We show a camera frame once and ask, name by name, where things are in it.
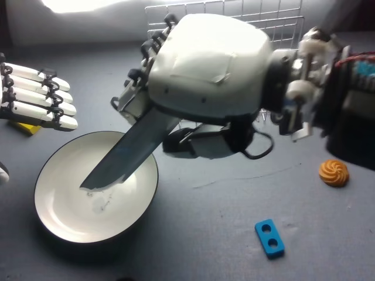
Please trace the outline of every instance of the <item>table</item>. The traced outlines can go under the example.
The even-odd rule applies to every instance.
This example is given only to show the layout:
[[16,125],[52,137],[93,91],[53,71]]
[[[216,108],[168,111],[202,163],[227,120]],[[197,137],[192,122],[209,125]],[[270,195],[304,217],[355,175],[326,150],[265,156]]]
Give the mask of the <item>table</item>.
[[[375,46],[374,33],[345,34],[356,51]],[[375,273],[375,173],[348,165],[344,189],[323,184],[321,162],[332,158],[325,140],[292,143],[260,119],[275,139],[274,151],[251,161],[242,155],[183,160],[154,155],[160,179],[149,211],[113,243],[89,247],[57,241],[40,225],[35,181],[49,156],[85,133],[125,132],[129,125],[110,105],[131,67],[139,43],[18,49],[8,60],[50,67],[71,85],[78,109],[74,132],[41,129],[26,137],[0,123],[0,160],[11,181],[0,188],[0,280],[372,280]],[[251,145],[256,154],[268,142]],[[254,231],[272,218],[285,256],[269,261]]]

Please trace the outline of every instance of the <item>white plate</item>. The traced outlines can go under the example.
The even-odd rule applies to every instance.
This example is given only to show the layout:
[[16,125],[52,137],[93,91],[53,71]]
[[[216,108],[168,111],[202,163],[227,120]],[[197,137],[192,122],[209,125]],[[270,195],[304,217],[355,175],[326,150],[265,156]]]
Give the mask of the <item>white plate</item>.
[[102,241],[129,228],[150,205],[159,176],[152,155],[125,183],[96,193],[79,189],[123,135],[83,135],[62,146],[43,167],[35,206],[40,220],[56,236],[78,243]]

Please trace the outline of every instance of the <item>blue block with two holes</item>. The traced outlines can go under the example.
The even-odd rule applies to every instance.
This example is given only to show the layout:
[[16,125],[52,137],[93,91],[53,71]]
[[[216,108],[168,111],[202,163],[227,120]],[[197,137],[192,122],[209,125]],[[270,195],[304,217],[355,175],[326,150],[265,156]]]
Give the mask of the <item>blue block with two holes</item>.
[[256,223],[255,231],[269,259],[278,258],[284,254],[284,243],[271,219]]

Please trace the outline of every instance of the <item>orange swirl cookie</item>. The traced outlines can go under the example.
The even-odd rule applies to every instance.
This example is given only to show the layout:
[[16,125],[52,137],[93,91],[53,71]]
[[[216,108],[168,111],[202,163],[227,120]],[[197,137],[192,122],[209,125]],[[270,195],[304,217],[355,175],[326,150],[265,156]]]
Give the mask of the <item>orange swirl cookie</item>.
[[329,186],[343,187],[349,180],[349,172],[341,161],[327,160],[319,167],[319,177]]

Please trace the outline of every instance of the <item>dish rack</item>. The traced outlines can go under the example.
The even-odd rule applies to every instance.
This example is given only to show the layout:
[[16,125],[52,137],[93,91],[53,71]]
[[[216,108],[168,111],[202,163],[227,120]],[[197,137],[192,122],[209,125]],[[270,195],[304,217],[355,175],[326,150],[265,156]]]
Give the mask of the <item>dish rack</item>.
[[[263,30],[274,49],[296,49],[304,30],[302,0],[206,0],[172,3],[145,8],[148,37],[166,28],[164,18],[173,13],[178,19],[191,13],[215,13],[230,16]],[[268,112],[260,111],[265,122]]]

